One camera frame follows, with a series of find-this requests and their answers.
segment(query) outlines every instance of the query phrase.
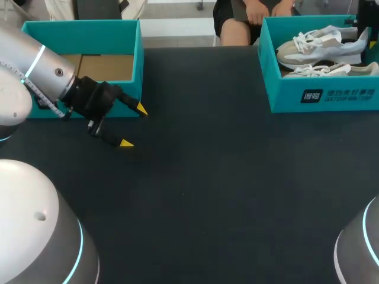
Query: teal box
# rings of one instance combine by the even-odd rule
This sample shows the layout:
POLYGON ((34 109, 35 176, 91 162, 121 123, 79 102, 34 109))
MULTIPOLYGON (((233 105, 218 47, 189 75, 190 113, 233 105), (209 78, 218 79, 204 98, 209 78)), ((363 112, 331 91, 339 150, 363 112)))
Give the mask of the teal box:
MULTIPOLYGON (((130 81, 108 81, 122 87, 125 93, 141 100, 144 50, 138 20, 37 21, 26 22, 22 31, 57 54, 134 55, 130 81)), ((68 109, 58 102, 61 111, 68 109)), ((74 113, 72 117, 82 117, 74 113)), ((116 101, 107 117, 138 117, 127 106, 116 101)), ((39 109, 33 100, 29 118, 57 118, 49 109, 39 109)))
MULTIPOLYGON (((328 25, 349 27, 352 16, 269 17, 264 19, 258 48, 259 61, 272 112, 367 111, 379 109, 379 76, 282 78, 275 50, 299 32, 319 30, 328 25), (312 103, 303 96, 319 94, 312 103)), ((376 44, 367 51, 367 64, 377 61, 376 44)))

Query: screw hole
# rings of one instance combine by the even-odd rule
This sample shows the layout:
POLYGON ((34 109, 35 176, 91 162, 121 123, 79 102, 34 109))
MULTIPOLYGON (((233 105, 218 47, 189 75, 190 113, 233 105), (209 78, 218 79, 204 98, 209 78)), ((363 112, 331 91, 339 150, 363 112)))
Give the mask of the screw hole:
POLYGON ((55 75, 57 75, 58 77, 62 77, 63 76, 63 70, 60 68, 55 69, 55 75))
POLYGON ((46 215, 43 214, 42 212, 36 212, 34 213, 34 218, 37 219, 38 221, 45 221, 46 215))

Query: black tabletop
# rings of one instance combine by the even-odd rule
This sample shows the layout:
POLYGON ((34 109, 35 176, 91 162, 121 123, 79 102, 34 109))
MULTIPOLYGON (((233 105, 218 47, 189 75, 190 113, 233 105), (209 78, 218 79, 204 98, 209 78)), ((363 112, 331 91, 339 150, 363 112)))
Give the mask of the black tabletop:
POLYGON ((379 115, 271 114, 254 47, 146 50, 149 117, 27 121, 0 158, 43 171, 102 283, 337 284, 341 229, 378 192, 379 115))

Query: shoe box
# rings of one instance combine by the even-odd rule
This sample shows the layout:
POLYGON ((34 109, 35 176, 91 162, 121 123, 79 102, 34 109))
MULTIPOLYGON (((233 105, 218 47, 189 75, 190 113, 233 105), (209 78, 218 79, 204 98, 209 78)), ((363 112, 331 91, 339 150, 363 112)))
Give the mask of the shoe box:
MULTIPOLYGON (((271 111, 367 111, 379 110, 379 76, 323 76, 283 78, 276 49, 299 33, 333 25, 349 27, 348 15, 269 17, 264 19, 258 48, 259 61, 271 111)), ((379 60, 379 47, 365 52, 365 64, 379 60)))
MULTIPOLYGON (((141 100, 144 50, 138 20, 38 21, 22 28, 76 66, 78 77, 119 85, 125 93, 141 100)), ((67 108, 61 102, 63 112, 67 108)), ((137 117, 118 100, 107 117, 137 117)), ((74 113, 72 117, 81 117, 74 113)), ((57 118, 49 107, 33 99, 29 118, 57 118)))

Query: shorts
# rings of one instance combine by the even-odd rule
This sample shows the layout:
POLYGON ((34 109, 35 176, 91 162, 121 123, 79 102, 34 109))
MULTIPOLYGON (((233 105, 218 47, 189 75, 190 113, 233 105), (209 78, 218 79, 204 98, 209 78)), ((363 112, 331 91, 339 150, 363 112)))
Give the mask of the shorts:
MULTIPOLYGON (((213 9, 214 30, 220 37, 223 24, 228 19, 234 19, 231 0, 218 0, 213 9)), ((261 35, 260 25, 250 25, 250 45, 253 44, 261 35)))

